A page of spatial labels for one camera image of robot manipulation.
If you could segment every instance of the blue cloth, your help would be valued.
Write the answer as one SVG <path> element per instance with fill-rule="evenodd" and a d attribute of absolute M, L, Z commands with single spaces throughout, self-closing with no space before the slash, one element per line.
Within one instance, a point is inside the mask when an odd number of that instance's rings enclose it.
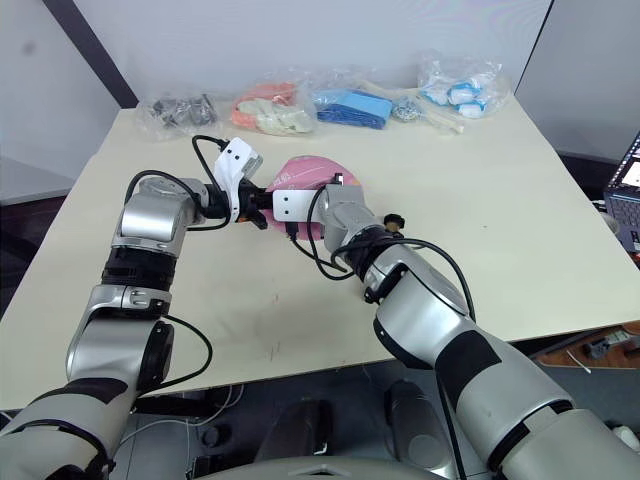
<path fill-rule="evenodd" d="M 361 90 L 329 89 L 312 94 L 318 120 L 382 129 L 391 115 L 391 100 Z"/>

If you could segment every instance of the pink cloth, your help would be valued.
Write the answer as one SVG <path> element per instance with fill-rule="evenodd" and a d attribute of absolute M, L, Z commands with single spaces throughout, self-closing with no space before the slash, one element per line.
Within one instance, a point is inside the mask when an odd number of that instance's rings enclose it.
<path fill-rule="evenodd" d="M 319 187 L 329 183 L 336 173 L 343 174 L 345 185 L 360 185 L 360 182 L 342 165 L 325 157 L 313 155 L 302 155 L 293 157 L 284 164 L 276 178 L 267 187 L 267 192 L 274 190 L 317 190 Z M 273 218 L 271 210 L 265 210 L 264 216 L 273 228 L 286 233 L 284 222 L 277 222 Z M 311 234 L 314 240 L 323 237 L 322 225 L 311 224 Z M 298 223 L 298 239 L 308 240 L 307 227 L 305 222 Z"/>

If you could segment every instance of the floor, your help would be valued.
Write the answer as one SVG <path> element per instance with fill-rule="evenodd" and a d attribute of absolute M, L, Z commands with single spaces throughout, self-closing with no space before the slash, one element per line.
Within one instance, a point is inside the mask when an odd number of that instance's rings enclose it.
<path fill-rule="evenodd" d="M 0 256 L 2 313 L 62 201 L 63 198 L 57 198 L 2 208 L 3 235 L 9 233 L 27 241 L 22 245 L 14 244 L 16 248 L 5 248 L 7 243 L 3 237 Z M 637 401 L 640 399 L 640 372 L 595 370 L 589 375 L 578 368 L 546 368 L 545 371 L 573 395 L 579 406 L 593 410 L 604 421 L 626 424 L 640 431 Z M 330 402 L 334 417 L 334 454 L 390 459 L 390 430 L 384 418 L 383 394 L 393 382 L 403 378 L 418 384 L 442 417 L 433 373 L 408 370 L 396 361 L 255 382 L 247 384 L 238 403 L 222 412 L 209 426 L 187 428 L 185 417 L 173 417 L 180 422 L 160 424 L 138 433 L 118 451 L 117 466 L 110 478 L 185 478 L 193 459 L 201 455 L 216 455 L 221 466 L 248 463 L 278 415 L 301 399 Z M 226 396 L 226 388 L 217 392 L 220 398 Z M 233 398 L 239 393 L 240 389 L 236 387 Z M 198 398 L 200 394 L 191 392 L 185 396 Z M 172 417 L 133 414 L 127 432 L 168 418 Z M 200 440 L 203 435 L 214 436 L 224 431 L 230 431 L 231 436 L 219 447 L 207 447 Z M 459 430 L 458 438 L 467 476 L 474 480 L 492 478 Z"/>

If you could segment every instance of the gray floor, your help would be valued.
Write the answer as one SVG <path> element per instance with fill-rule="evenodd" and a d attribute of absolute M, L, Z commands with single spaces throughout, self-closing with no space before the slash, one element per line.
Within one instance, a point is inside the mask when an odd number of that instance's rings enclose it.
<path fill-rule="evenodd" d="M 580 406 L 592 409 L 603 421 L 640 430 L 640 372 L 596 370 L 588 375 L 583 370 L 570 368 L 546 371 Z M 384 420 L 383 393 L 401 378 L 417 383 L 438 413 L 442 413 L 433 373 L 408 370 L 395 361 L 256 382 L 246 385 L 241 401 L 211 423 L 232 428 L 232 438 L 226 445 L 216 449 L 204 447 L 198 440 L 203 428 L 198 432 L 189 429 L 187 437 L 184 424 L 159 425 L 139 433 L 123 446 L 110 478 L 181 479 L 197 455 L 246 452 L 251 457 L 278 415 L 301 399 L 325 399 L 331 403 L 336 455 L 390 459 L 390 431 Z M 166 417 L 132 415 L 129 431 L 159 418 Z M 461 432 L 459 441 L 467 476 L 474 480 L 492 478 Z"/>

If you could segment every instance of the gray wall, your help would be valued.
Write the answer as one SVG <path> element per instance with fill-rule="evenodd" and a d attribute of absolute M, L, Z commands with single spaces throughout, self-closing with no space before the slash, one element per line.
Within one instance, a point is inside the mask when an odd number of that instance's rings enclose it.
<path fill-rule="evenodd" d="M 426 48 L 499 59 L 517 82 L 549 2 L 76 0 L 138 98 L 237 89 L 291 65 L 371 66 L 415 85 Z"/>
<path fill-rule="evenodd" d="M 41 0 L 0 1 L 0 61 L 0 201 L 71 187 L 118 105 Z"/>
<path fill-rule="evenodd" d="M 640 1 L 556 0 L 517 97 L 556 150 L 619 162 L 640 130 Z"/>

